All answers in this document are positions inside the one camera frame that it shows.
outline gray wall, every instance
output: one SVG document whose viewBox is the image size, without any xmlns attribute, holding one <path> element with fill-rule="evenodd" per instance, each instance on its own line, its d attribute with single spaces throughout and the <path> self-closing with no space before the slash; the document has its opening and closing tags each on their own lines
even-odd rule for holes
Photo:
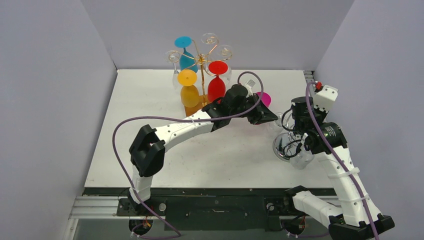
<svg viewBox="0 0 424 240">
<path fill-rule="evenodd" d="M 315 70 L 354 0 L 81 1 L 118 69 L 169 69 L 175 38 L 215 33 L 234 69 Z"/>
<path fill-rule="evenodd" d="M 79 0 L 0 1 L 0 239 L 62 238 L 115 77 Z"/>
<path fill-rule="evenodd" d="M 356 0 L 315 77 L 339 89 L 339 123 L 367 191 L 396 227 L 424 239 L 424 1 Z"/>
</svg>

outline cable tie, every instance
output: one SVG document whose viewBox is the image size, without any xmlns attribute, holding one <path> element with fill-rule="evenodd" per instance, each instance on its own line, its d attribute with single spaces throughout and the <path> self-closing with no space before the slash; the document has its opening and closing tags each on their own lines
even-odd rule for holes
<svg viewBox="0 0 424 240">
<path fill-rule="evenodd" d="M 338 173 L 338 174 L 330 174 L 330 175 L 328 175 L 328 178 L 329 179 L 340 179 L 340 178 L 344 178 L 344 177 L 349 177 L 349 175 L 353 175 L 353 174 L 357 174 L 357 173 L 359 173 L 359 168 L 354 167 L 350 171 L 345 171 L 345 172 Z"/>
<path fill-rule="evenodd" d="M 338 199 L 340 202 L 345 202 L 345 203 L 354 203 L 354 202 L 360 202 L 360 201 L 362 201 L 362 200 L 364 200 L 364 199 L 367 199 L 367 198 L 369 198 L 369 195 L 368 195 L 368 193 L 367 194 L 365 194 L 363 197 L 360 197 L 360 198 L 356 198 L 356 199 L 352 199 L 352 200 L 348 200 L 348 199 Z"/>
</svg>

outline glass base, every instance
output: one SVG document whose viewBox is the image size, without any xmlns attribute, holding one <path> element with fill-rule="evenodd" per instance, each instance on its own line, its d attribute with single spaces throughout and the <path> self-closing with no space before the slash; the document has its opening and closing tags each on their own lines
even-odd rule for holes
<svg viewBox="0 0 424 240">
<path fill-rule="evenodd" d="M 185 110 L 185 116 L 191 116 L 193 114 L 195 114 L 197 111 L 199 111 L 200 109 L 202 109 L 204 106 L 210 104 L 209 100 L 208 100 L 208 95 L 200 95 L 199 96 L 199 103 L 194 106 L 194 107 L 186 107 L 184 106 L 184 110 Z"/>
</svg>

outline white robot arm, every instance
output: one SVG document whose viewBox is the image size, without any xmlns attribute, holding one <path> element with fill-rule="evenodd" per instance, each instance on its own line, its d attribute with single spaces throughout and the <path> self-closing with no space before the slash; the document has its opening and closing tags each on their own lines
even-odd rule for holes
<svg viewBox="0 0 424 240">
<path fill-rule="evenodd" d="M 370 239 L 374 235 L 363 206 L 362 201 L 364 199 L 379 234 L 393 228 L 393 220 L 390 216 L 382 215 L 365 191 L 364 185 L 358 176 L 359 168 L 353 165 L 347 141 L 340 127 L 333 122 L 324 122 L 327 113 L 338 96 L 338 90 L 329 85 L 322 86 L 320 82 L 317 82 L 315 91 L 316 94 L 309 98 L 310 105 L 313 106 L 314 117 L 325 138 L 348 171 L 343 169 L 318 134 L 307 111 L 305 97 L 293 99 L 291 106 L 292 116 L 295 121 L 292 131 L 303 136 L 301 144 L 296 148 L 296 153 L 311 151 L 314 159 L 320 162 L 325 169 L 341 207 L 335 207 L 321 200 L 302 186 L 288 191 L 292 198 L 292 202 L 290 202 L 293 208 L 310 215 L 329 228 L 330 235 L 335 240 L 346 239 L 347 236 L 349 236 L 349 239 L 355 240 Z M 302 158 L 299 157 L 294 160 L 295 164 L 292 165 L 300 169 L 310 163 L 309 159 L 302 161 Z M 360 196 L 357 186 L 351 179 L 351 175 L 356 179 L 364 197 Z"/>
<path fill-rule="evenodd" d="M 341 207 L 329 204 L 314 196 L 303 186 L 298 186 L 286 191 L 288 198 L 287 208 L 310 215 L 329 229 L 330 235 L 335 240 L 353 239 L 365 240 L 373 237 L 366 211 L 362 204 L 363 198 L 357 191 L 356 186 L 350 179 L 353 175 L 362 189 L 364 198 L 368 203 L 372 221 L 375 223 L 378 233 L 385 232 L 394 227 L 390 216 L 382 215 L 368 196 L 359 179 L 359 169 L 354 167 L 346 139 L 340 127 L 333 122 L 324 122 L 324 119 L 332 108 L 337 98 L 337 89 L 325 85 L 318 86 L 315 96 L 309 101 L 314 106 L 314 116 L 319 123 L 335 152 L 340 156 L 347 166 L 346 172 L 329 149 L 323 144 L 322 139 L 315 129 L 311 117 L 306 108 L 306 98 L 298 97 L 292 100 L 292 116 L 295 124 L 292 129 L 297 135 L 303 136 L 301 144 L 298 145 L 296 153 L 300 151 L 311 151 L 325 169 L 328 178 L 340 200 Z M 249 95 L 244 86 L 234 85 L 227 91 L 225 97 L 219 102 L 208 104 L 186 120 L 210 119 L 229 116 L 230 113 L 240 113 L 247 109 L 249 103 L 257 100 L 257 95 Z M 263 104 L 251 111 L 247 117 L 251 124 L 261 124 L 277 119 Z M 189 123 L 173 123 L 152 129 L 149 125 L 143 126 L 137 134 L 129 152 L 133 163 L 132 181 L 135 191 L 142 201 L 150 198 L 150 187 L 153 175 L 163 166 L 165 153 L 173 146 L 182 143 L 200 134 L 210 133 L 230 123 L 230 120 L 205 121 Z M 130 191 L 130 202 L 138 205 L 140 202 Z"/>
</svg>

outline white tabletop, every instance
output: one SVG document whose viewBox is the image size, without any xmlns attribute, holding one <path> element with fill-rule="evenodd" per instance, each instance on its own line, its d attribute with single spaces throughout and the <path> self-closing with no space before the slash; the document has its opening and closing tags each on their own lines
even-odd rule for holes
<svg viewBox="0 0 424 240">
<path fill-rule="evenodd" d="M 243 70 L 233 70 L 231 85 Z M 289 109 L 291 99 L 304 96 L 305 77 L 299 70 L 255 70 L 272 97 L 274 113 Z M 85 182 L 87 188 L 129 187 L 112 149 L 112 132 L 122 120 L 136 116 L 184 118 L 185 113 L 172 85 L 173 70 L 121 69 Z M 246 74 L 241 82 L 255 79 Z M 140 127 L 166 125 L 163 120 L 136 120 L 124 124 L 116 135 L 118 153 L 132 175 L 129 147 Z M 294 169 L 272 150 L 277 135 L 266 124 L 250 125 L 245 118 L 215 132 L 199 135 L 170 149 L 162 170 L 154 175 L 153 188 L 332 188 L 319 162 Z"/>
</svg>

